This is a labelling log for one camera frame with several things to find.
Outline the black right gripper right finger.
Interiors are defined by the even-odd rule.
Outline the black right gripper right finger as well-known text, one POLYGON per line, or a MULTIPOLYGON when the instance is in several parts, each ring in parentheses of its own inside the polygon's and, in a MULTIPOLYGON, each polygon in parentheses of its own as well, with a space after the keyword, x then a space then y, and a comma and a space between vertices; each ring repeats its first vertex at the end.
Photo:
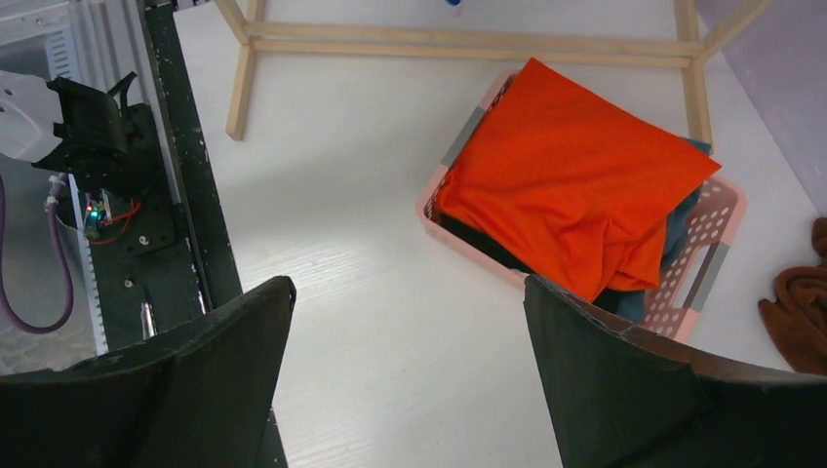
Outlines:
POLYGON ((826 380, 717 356, 529 276, 524 309, 567 467, 822 467, 826 380))

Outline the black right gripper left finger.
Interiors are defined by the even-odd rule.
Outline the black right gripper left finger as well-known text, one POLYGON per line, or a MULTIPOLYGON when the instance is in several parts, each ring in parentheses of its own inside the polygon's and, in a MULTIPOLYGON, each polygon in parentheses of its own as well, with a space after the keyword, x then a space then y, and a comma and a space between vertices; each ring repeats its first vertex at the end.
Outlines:
POLYGON ((5 467, 283 467, 272 411, 295 307, 274 277, 197 319, 1 380, 5 467))

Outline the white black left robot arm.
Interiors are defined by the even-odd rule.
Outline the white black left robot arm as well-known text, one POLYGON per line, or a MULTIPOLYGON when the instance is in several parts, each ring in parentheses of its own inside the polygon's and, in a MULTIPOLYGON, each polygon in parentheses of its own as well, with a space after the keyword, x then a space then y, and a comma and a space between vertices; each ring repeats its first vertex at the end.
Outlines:
POLYGON ((1 154, 37 169, 67 173, 84 192, 137 196, 151 179, 133 145, 127 74, 110 90, 65 77, 1 72, 1 154))

